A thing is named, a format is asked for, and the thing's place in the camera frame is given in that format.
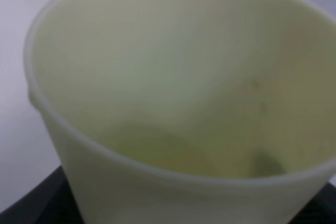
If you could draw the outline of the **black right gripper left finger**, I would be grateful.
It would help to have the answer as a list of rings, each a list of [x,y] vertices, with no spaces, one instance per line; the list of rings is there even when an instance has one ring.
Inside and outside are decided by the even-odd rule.
[[[83,223],[63,168],[1,212],[1,223]]]

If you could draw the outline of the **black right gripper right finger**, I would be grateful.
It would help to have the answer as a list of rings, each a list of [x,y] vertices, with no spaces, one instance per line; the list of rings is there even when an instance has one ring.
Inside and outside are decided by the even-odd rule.
[[[289,224],[335,224],[335,186],[327,183]]]

